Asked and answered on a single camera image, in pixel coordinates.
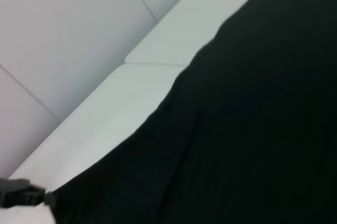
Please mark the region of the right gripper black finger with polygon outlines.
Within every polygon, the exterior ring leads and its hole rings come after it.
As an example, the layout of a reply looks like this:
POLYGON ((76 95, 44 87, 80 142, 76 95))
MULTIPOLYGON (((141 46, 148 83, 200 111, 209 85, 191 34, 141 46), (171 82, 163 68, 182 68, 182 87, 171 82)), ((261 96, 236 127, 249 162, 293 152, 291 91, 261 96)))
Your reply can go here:
POLYGON ((26 179, 1 178, 1 208, 36 207, 42 203, 52 208, 56 196, 26 179))

